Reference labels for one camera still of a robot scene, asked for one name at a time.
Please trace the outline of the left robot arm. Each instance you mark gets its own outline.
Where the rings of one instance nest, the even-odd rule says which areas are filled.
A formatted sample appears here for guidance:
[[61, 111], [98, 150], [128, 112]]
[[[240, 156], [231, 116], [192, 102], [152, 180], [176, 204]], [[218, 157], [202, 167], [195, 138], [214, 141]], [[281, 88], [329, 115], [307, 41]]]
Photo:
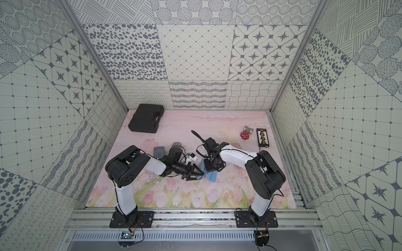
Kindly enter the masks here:
[[133, 182], [142, 170], [161, 177], [170, 177], [175, 173], [185, 181], [196, 181], [204, 176], [197, 165], [185, 160], [184, 148], [180, 145], [172, 146], [168, 154], [159, 159], [132, 145], [112, 158], [105, 170], [115, 187], [116, 212], [124, 219], [133, 218], [138, 211]]

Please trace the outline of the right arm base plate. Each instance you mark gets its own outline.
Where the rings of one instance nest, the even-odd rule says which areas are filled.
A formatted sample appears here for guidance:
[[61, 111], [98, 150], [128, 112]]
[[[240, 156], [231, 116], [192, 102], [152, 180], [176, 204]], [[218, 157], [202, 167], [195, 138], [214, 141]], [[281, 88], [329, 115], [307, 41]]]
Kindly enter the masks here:
[[251, 211], [236, 210], [234, 217], [237, 228], [278, 228], [276, 214], [271, 210], [263, 216], [258, 216]]

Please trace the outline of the blue eyeglass case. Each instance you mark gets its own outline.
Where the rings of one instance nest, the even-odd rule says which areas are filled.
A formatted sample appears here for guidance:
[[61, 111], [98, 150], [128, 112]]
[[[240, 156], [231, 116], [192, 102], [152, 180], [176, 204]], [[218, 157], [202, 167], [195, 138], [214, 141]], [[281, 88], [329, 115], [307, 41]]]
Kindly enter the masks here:
[[217, 180], [217, 174], [218, 171], [213, 171], [213, 172], [206, 172], [205, 177], [212, 183], [215, 183]]

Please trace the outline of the blue microfiber cloth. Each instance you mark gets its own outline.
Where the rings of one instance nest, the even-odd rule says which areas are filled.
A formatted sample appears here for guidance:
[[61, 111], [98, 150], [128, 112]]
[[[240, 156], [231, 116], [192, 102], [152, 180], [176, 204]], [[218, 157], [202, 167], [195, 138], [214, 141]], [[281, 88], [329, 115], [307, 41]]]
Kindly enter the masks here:
[[209, 159], [202, 159], [199, 165], [199, 169], [204, 173], [207, 174], [209, 172], [208, 170], [208, 166], [210, 164], [210, 160]]

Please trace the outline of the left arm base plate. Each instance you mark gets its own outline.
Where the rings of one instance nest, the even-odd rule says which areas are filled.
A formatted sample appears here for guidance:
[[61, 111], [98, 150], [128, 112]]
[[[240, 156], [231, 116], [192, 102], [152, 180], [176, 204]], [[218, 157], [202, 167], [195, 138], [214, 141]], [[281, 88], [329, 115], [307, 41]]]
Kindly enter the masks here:
[[109, 227], [111, 229], [122, 228], [151, 228], [155, 212], [154, 211], [138, 211], [134, 209], [129, 215], [125, 215], [115, 207], [115, 212], [112, 215]]

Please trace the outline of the pink eyeglass case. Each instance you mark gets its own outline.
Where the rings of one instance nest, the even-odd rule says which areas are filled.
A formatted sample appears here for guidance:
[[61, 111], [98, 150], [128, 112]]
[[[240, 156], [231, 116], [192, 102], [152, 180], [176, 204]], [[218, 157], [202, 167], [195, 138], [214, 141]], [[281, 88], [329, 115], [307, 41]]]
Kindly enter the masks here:
[[233, 148], [237, 148], [237, 149], [242, 150], [242, 146], [241, 146], [240, 143], [232, 143], [231, 145], [232, 145]]

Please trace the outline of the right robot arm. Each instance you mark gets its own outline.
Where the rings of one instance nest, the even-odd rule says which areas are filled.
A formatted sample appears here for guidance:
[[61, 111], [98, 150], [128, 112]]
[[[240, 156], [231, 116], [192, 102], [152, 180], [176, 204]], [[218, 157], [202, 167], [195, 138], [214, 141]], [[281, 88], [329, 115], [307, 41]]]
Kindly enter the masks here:
[[280, 191], [286, 182], [286, 176], [269, 152], [263, 150], [258, 153], [246, 152], [223, 142], [216, 143], [212, 138], [202, 140], [206, 154], [205, 169], [221, 171], [228, 163], [237, 165], [247, 171], [249, 180], [256, 192], [253, 203], [249, 207], [251, 217], [262, 218], [270, 210], [275, 196], [284, 196]]

